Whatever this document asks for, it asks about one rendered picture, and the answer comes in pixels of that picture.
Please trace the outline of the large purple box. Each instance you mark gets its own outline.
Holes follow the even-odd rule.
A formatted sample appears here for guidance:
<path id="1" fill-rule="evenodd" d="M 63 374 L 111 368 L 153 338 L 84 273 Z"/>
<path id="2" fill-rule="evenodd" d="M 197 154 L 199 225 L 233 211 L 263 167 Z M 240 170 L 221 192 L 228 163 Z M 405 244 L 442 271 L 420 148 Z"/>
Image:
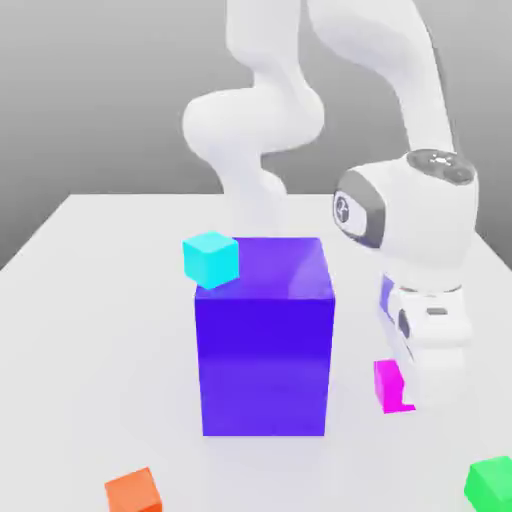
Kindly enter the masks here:
<path id="1" fill-rule="evenodd" d="M 322 243 L 238 244 L 239 278 L 195 292 L 202 431 L 322 436 L 336 305 Z"/>

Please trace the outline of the small magenta cube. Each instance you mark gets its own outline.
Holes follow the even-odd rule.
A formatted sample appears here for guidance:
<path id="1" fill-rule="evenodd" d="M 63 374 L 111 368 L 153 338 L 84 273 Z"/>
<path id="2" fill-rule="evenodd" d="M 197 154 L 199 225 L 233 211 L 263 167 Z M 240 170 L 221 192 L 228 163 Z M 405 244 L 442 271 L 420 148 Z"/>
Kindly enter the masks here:
<path id="1" fill-rule="evenodd" d="M 404 380 L 394 359 L 373 363 L 374 389 L 384 414 L 414 411 L 413 404 L 404 402 Z"/>

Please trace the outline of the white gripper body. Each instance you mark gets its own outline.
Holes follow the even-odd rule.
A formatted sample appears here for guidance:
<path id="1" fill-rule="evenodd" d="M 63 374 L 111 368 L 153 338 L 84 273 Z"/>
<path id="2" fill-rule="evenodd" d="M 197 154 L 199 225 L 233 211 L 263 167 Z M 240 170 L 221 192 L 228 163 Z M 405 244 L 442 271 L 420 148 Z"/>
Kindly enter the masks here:
<path id="1" fill-rule="evenodd" d="M 411 403 L 445 405 L 457 399 L 467 375 L 463 290 L 426 295 L 383 276 L 379 313 Z"/>

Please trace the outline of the small green cube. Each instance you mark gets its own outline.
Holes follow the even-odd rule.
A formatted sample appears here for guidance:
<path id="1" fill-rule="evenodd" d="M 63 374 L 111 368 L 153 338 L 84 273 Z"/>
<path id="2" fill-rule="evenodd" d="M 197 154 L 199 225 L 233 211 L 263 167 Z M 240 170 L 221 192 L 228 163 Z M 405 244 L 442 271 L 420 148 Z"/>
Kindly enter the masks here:
<path id="1" fill-rule="evenodd" d="M 464 494 L 476 512 L 512 512 L 512 459 L 499 456 L 472 463 Z"/>

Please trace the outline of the small orange cube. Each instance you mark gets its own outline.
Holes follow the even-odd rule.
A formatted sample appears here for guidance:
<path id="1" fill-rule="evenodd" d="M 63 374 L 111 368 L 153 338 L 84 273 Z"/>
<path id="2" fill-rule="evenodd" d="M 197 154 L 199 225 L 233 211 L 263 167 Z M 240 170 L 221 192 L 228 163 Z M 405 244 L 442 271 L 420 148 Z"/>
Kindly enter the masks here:
<path id="1" fill-rule="evenodd" d="M 104 484 L 109 512 L 163 512 L 160 493 L 148 467 Z"/>

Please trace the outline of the small cyan cube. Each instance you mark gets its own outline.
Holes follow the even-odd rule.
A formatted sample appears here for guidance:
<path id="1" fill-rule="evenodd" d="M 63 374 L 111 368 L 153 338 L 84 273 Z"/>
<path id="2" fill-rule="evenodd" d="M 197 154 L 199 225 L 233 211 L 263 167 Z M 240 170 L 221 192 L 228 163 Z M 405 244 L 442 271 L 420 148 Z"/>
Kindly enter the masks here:
<path id="1" fill-rule="evenodd" d="M 239 244 L 231 237 L 210 231 L 182 242 L 184 273 L 210 290 L 239 278 Z"/>

